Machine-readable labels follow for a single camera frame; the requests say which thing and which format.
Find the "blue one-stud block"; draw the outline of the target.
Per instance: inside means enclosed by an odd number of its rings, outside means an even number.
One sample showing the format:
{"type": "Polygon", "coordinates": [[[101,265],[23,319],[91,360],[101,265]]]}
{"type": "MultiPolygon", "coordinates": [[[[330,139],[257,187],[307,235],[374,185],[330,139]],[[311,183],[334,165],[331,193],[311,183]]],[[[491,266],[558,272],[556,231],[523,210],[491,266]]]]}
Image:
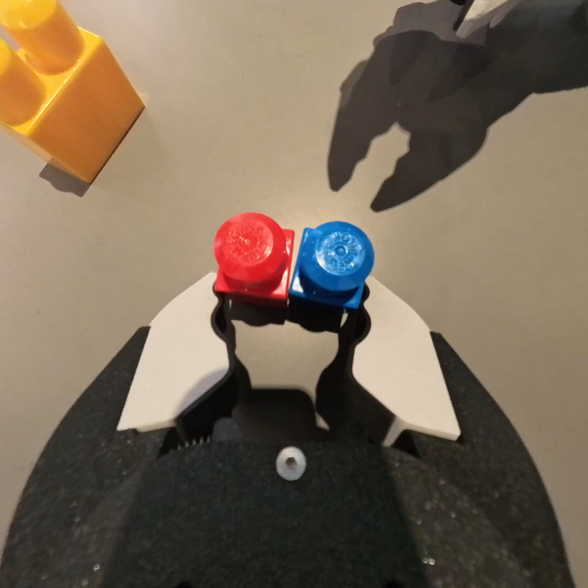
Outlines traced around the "blue one-stud block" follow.
{"type": "Polygon", "coordinates": [[[354,224],[331,221],[305,228],[289,286],[290,301],[355,311],[374,262],[370,238],[354,224]]]}

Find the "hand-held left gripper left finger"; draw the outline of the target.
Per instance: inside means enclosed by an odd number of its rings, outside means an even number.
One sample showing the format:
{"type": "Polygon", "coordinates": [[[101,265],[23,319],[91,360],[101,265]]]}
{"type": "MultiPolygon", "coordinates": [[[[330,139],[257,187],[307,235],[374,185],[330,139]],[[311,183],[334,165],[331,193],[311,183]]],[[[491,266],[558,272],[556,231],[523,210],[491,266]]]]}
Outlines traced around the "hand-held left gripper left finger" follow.
{"type": "Polygon", "coordinates": [[[172,429],[181,442],[212,439],[238,399],[231,304],[210,272],[149,324],[117,431],[172,429]]]}

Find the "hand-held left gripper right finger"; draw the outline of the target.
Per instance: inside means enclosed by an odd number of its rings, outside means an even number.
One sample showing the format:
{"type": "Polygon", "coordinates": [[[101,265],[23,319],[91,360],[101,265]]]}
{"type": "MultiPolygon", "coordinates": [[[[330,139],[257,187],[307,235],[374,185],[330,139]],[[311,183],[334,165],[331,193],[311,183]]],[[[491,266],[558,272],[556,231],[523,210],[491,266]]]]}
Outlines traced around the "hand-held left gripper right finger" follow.
{"type": "Polygon", "coordinates": [[[319,426],[358,432],[386,447],[407,431],[458,440],[460,425],[429,327],[375,277],[366,279],[360,306],[347,313],[337,342],[317,386],[319,426]]]}

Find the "yellow two-stud block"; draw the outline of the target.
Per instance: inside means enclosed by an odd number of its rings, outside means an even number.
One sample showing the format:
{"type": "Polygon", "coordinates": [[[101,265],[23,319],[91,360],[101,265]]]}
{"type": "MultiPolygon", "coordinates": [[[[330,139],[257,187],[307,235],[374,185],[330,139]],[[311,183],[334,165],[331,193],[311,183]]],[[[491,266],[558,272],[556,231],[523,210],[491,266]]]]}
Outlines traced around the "yellow two-stud block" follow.
{"type": "Polygon", "coordinates": [[[91,184],[145,105],[104,39],[61,1],[1,1],[1,128],[91,184]]]}

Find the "red one-stud block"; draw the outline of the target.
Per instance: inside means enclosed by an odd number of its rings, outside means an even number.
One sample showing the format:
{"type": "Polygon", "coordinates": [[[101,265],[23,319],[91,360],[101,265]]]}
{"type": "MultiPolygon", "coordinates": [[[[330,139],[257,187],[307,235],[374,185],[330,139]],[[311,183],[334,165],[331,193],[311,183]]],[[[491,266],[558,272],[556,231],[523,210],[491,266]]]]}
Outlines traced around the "red one-stud block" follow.
{"type": "Polygon", "coordinates": [[[217,230],[215,291],[257,305],[286,307],[295,232],[259,212],[243,212],[217,230]]]}

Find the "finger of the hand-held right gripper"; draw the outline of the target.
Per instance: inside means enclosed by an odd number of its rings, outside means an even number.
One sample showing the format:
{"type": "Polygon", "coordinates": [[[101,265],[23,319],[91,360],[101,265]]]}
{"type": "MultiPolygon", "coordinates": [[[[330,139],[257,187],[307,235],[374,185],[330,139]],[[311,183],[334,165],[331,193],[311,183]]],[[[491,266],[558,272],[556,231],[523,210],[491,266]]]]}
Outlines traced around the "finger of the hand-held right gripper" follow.
{"type": "Polygon", "coordinates": [[[475,32],[494,28],[511,11],[510,1],[467,1],[464,12],[454,24],[455,32],[475,32]]]}

